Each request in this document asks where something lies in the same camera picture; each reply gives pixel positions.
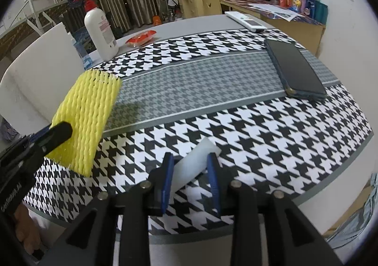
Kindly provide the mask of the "left human hand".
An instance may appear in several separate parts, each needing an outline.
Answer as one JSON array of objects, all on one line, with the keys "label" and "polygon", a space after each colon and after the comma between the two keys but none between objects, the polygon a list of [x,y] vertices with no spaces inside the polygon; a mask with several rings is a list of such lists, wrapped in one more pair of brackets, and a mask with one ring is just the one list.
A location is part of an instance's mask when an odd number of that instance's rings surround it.
[{"label": "left human hand", "polygon": [[17,223],[15,230],[17,239],[23,243],[28,254],[33,254],[41,245],[39,228],[30,217],[28,208],[22,203],[17,207],[14,216]]}]

